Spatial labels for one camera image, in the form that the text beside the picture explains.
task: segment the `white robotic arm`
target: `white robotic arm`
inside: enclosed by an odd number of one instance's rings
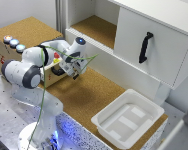
[[[60,62],[60,67],[69,76],[76,78],[86,70],[87,60],[75,59],[85,57],[85,47],[85,40],[79,37],[75,39],[71,46],[65,40],[48,41],[26,49],[22,54],[21,62],[15,60],[5,61],[1,71],[7,81],[12,84],[12,96],[23,103],[41,106],[43,89],[37,87],[41,80],[40,68],[43,67],[41,48],[44,52],[44,66],[53,62],[54,51],[58,49],[60,51],[58,53],[63,59]],[[62,111],[63,104],[60,100],[46,92],[42,117],[32,138],[32,150],[44,149],[42,143],[50,139],[56,131],[55,116]],[[22,147],[23,150],[27,149],[30,135],[26,141],[19,142],[19,150]]]

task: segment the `black handle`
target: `black handle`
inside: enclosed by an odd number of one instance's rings
[[[152,37],[153,37],[153,34],[150,33],[150,32],[147,32],[147,36],[143,40],[141,53],[140,53],[140,56],[139,56],[139,63],[140,64],[147,60],[147,57],[145,57],[145,53],[146,53],[146,50],[147,50],[148,40]]]
[[[58,69],[58,70],[56,70],[54,67],[52,67],[51,68],[51,71],[55,74],[55,75],[57,75],[57,76],[61,76],[61,75],[63,75],[64,73],[65,73],[65,71],[63,70],[63,69]]]

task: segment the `brown box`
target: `brown box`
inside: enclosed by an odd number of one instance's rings
[[[30,17],[22,21],[16,22],[14,24],[8,25],[0,29],[0,73],[1,67],[4,61],[8,59],[14,59],[21,61],[21,54],[17,53],[15,49],[11,49],[9,45],[3,43],[3,38],[6,35],[11,35],[13,38],[18,39],[21,44],[24,44],[26,48],[30,48],[40,43],[48,40],[55,39],[57,37],[62,37],[63,35],[54,30],[53,28],[47,26],[41,21]],[[66,74],[61,76],[56,76],[51,71],[51,67],[45,69],[46,73],[46,87],[57,82],[61,78],[65,77]]]

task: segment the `white plastic bin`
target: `white plastic bin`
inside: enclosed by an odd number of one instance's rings
[[[91,121],[119,149],[131,148],[164,113],[164,109],[134,90],[127,90]]]

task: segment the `brown work surface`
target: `brown work surface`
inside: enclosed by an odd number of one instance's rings
[[[63,102],[66,113],[113,149],[117,149],[99,134],[96,126],[91,122],[91,118],[125,92],[125,89],[87,68],[86,72],[76,80],[65,77],[48,87],[47,91]],[[164,114],[131,150],[139,150],[166,119],[167,115]]]
[[[117,26],[97,16],[83,20],[72,28],[114,49]]]
[[[24,44],[27,48],[36,46],[41,42],[63,36],[60,32],[34,17],[29,17],[0,28],[1,42],[3,42],[3,38],[6,35],[11,35],[14,39],[18,39],[20,43]]]

